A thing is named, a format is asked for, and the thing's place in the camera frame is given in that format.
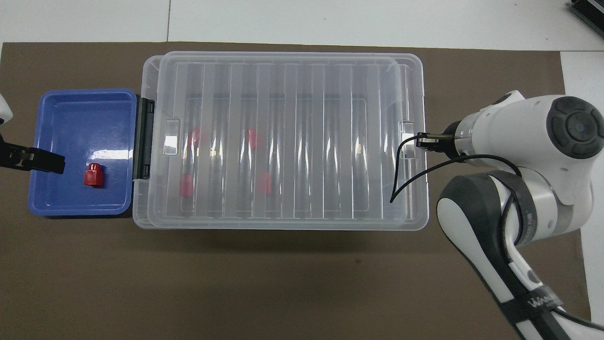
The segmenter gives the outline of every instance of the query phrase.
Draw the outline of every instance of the velcro strap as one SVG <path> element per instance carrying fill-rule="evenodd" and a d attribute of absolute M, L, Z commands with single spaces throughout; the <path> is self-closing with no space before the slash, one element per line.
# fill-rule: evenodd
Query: velcro strap
<path fill-rule="evenodd" d="M 562 301 L 548 286 L 500 304 L 499 308 L 512 325 L 529 320 L 562 306 Z"/>

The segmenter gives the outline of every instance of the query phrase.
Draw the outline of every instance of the brown table surface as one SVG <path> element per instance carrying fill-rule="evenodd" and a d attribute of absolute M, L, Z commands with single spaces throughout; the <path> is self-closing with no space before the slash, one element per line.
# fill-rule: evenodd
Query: brown table surface
<path fill-rule="evenodd" d="M 564 93 L 560 55 L 218 43 L 4 44 L 6 141 L 31 145 L 48 90 L 140 91 L 173 50 L 409 52 L 423 61 L 426 126 L 440 132 L 510 90 Z M 444 156 L 433 154 L 429 163 Z M 142 230 L 130 218 L 55 220 L 27 209 L 29 173 L 0 168 L 2 339 L 516 339 L 435 218 L 457 174 L 429 175 L 418 232 Z M 579 232 L 522 250 L 569 312 L 590 315 Z"/>

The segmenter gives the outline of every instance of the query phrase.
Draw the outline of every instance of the white tile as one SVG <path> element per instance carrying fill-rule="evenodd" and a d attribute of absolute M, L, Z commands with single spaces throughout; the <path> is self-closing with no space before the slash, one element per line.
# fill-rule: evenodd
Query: white tile
<path fill-rule="evenodd" d="M 165 41 L 169 0 L 0 0 L 0 42 Z"/>
<path fill-rule="evenodd" d="M 604 52 L 562 52 L 566 94 L 592 103 L 604 113 Z M 600 153 L 591 172 L 594 209 L 581 228 L 583 260 L 591 319 L 604 323 L 604 155 Z"/>
<path fill-rule="evenodd" d="M 170 41 L 604 50 L 568 0 L 172 0 Z"/>

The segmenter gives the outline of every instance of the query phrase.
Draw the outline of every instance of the blue plastic tray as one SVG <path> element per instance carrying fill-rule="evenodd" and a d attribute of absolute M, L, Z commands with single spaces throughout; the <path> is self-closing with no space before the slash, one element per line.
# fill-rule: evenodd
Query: blue plastic tray
<path fill-rule="evenodd" d="M 50 91 L 40 98 L 34 146 L 65 156 L 62 175 L 32 171 L 28 205 L 36 215 L 118 215 L 132 199 L 137 97 L 131 90 Z M 104 185 L 84 185 L 90 163 Z"/>

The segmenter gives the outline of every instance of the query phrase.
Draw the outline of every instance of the transparent lid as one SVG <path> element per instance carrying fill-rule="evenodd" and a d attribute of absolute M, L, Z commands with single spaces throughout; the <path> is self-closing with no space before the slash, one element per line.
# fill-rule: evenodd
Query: transparent lid
<path fill-rule="evenodd" d="M 425 178 L 389 203 L 396 148 L 424 131 L 412 54 L 171 52 L 150 58 L 148 228 L 418 230 Z M 426 168 L 413 144 L 399 183 Z"/>

